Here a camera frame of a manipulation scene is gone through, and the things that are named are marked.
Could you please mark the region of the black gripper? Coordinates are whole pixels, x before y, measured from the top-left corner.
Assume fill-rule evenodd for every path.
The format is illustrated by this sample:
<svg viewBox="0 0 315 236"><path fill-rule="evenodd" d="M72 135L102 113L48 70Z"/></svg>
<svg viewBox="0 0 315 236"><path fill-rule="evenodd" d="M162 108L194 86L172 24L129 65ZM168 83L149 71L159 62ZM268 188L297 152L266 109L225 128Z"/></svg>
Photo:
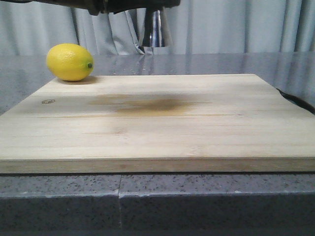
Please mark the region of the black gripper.
<svg viewBox="0 0 315 236"><path fill-rule="evenodd" d="M149 8L160 10L172 8L180 4L180 0L88 0L87 10L91 15L99 13L120 13L127 10Z"/></svg>

